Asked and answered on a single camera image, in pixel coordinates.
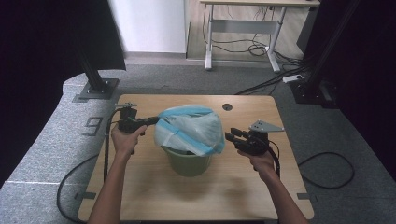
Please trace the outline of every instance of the white plastic bag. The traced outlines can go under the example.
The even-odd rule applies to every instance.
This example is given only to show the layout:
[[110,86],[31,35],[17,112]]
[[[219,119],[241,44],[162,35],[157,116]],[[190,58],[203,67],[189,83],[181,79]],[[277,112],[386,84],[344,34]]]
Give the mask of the white plastic bag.
[[155,125],[157,146],[190,151],[197,156],[221,153],[224,133],[219,116],[202,105],[183,105],[164,110]]

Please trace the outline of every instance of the desk top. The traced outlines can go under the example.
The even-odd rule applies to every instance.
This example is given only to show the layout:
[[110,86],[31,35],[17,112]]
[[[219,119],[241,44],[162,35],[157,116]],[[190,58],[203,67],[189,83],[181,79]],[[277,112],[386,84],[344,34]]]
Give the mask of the desk top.
[[[270,96],[229,95],[122,95],[119,104],[137,104],[137,117],[157,116],[178,105],[205,105],[218,113],[223,131],[232,127],[248,131],[257,119],[283,127],[274,99]],[[233,108],[224,110],[223,105]],[[139,137],[135,154],[128,162],[122,195],[121,220],[254,220],[276,219],[271,196],[247,158],[237,154],[226,141],[221,154],[214,155],[208,169],[196,177],[175,173],[165,152],[155,146],[154,127]],[[286,132],[269,133],[280,149],[281,180],[306,218],[312,218],[306,194]],[[114,158],[110,142],[109,167]],[[94,167],[87,192],[99,193],[103,185],[104,147]],[[78,217],[87,220],[95,200],[84,199]]]
[[319,0],[200,0],[207,5],[273,6],[273,7],[318,7]]

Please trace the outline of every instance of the desk leg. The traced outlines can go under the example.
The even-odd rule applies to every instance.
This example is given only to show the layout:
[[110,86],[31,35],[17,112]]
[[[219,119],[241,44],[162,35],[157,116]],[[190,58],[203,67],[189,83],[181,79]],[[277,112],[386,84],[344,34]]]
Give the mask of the desk leg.
[[212,21],[213,21],[213,8],[211,5],[209,12],[209,22],[207,23],[207,44],[206,44],[206,57],[205,57],[205,69],[212,69]]
[[274,49],[275,49],[275,44],[276,44],[277,38],[279,37],[280,28],[282,27],[282,24],[283,24],[283,19],[285,18],[285,14],[286,14],[286,7],[282,7],[282,10],[280,11],[280,18],[277,21],[276,29],[274,32],[274,36],[271,39],[270,46],[265,48],[267,50],[268,59],[270,60],[270,63],[273,66],[275,73],[279,73],[280,69],[279,69],[279,65],[277,64],[277,61],[275,58]]

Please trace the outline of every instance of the person's left arm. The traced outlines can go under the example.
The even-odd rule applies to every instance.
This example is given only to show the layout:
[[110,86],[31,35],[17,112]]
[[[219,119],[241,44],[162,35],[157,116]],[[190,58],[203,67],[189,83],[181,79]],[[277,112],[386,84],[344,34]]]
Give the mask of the person's left arm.
[[88,223],[120,223],[122,190],[126,164],[137,144],[138,136],[147,129],[140,127],[136,132],[121,132],[117,125],[111,131],[116,155],[108,172],[106,181],[91,211]]

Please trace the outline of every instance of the person's left hand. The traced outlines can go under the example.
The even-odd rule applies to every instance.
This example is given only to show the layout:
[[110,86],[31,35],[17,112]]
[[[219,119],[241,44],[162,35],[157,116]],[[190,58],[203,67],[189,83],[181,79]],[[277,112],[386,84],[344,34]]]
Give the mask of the person's left hand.
[[111,139],[113,140],[114,148],[116,149],[116,156],[120,156],[125,160],[129,160],[131,154],[134,152],[134,147],[137,145],[137,138],[143,133],[148,126],[143,125],[134,133],[123,133],[119,129],[119,124],[111,130]]

